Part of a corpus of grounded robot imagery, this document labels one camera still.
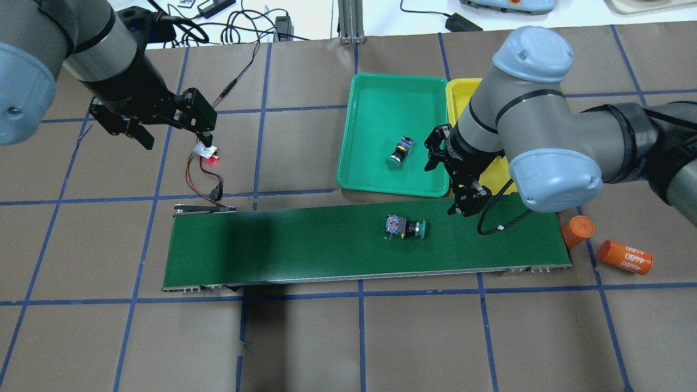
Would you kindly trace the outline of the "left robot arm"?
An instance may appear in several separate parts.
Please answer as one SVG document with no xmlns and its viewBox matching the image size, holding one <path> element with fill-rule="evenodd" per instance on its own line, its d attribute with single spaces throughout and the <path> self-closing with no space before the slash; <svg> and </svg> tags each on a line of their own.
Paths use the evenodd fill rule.
<svg viewBox="0 0 697 392">
<path fill-rule="evenodd" d="M 212 105 L 195 88 L 169 91 L 146 55 L 147 44 L 167 39 L 170 24 L 189 20 L 140 7 L 115 11 L 107 1 L 3 1 L 1 11 L 2 145 L 35 134 L 61 69 L 92 92 L 89 113 L 109 134 L 150 150 L 146 126 L 165 124 L 212 145 Z"/>
</svg>

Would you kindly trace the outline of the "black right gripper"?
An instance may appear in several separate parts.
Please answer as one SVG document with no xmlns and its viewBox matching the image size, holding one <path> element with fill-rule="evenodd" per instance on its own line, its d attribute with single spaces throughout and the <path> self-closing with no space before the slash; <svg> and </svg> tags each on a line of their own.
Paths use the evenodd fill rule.
<svg viewBox="0 0 697 392">
<path fill-rule="evenodd" d="M 476 149 L 460 134 L 458 127 L 443 124 L 434 127 L 426 137 L 427 162 L 425 171 L 442 163 L 453 184 L 454 202 L 448 216 L 471 217 L 479 214 L 491 197 L 491 190 L 480 184 L 481 174 L 499 156 L 498 151 Z"/>
</svg>

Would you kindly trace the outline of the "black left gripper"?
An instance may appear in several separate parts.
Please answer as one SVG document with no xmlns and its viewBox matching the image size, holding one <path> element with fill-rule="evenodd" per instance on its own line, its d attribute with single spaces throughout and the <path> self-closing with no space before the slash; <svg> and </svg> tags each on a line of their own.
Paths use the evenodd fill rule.
<svg viewBox="0 0 697 392">
<path fill-rule="evenodd" d="M 197 134 L 204 147 L 212 146 L 217 113 L 197 88 L 175 94 L 164 84 L 90 82 L 94 94 L 90 114 L 113 136 L 125 134 L 147 150 L 154 148 L 154 136 L 144 125 L 165 124 Z"/>
</svg>

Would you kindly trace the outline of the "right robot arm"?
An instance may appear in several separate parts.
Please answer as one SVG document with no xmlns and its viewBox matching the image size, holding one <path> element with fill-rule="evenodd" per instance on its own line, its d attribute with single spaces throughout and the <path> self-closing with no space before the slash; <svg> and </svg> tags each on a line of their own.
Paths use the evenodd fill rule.
<svg viewBox="0 0 697 392">
<path fill-rule="evenodd" d="M 527 213 L 582 206 L 605 184 L 645 179 L 695 223 L 695 101 L 573 113 L 560 87 L 573 60 L 554 30 L 524 26 L 508 35 L 460 118 L 425 141 L 425 170 L 443 164 L 451 179 L 448 215 L 486 216 L 497 196 L 480 177 L 503 157 Z"/>
</svg>

